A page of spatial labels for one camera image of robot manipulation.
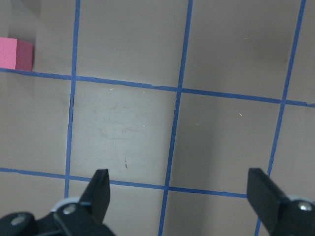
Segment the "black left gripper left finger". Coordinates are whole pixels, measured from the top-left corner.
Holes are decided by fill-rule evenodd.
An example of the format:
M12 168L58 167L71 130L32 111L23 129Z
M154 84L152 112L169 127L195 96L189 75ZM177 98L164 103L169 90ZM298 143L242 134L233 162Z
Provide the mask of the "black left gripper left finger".
M78 203L97 223L103 223L110 203L110 180L107 169L96 170Z

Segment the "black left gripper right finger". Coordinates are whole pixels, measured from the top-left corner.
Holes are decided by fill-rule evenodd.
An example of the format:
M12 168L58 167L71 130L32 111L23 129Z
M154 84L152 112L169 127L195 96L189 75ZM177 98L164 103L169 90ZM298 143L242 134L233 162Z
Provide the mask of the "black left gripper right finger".
M260 168L248 170L247 199L268 231L275 231L290 203L288 196Z

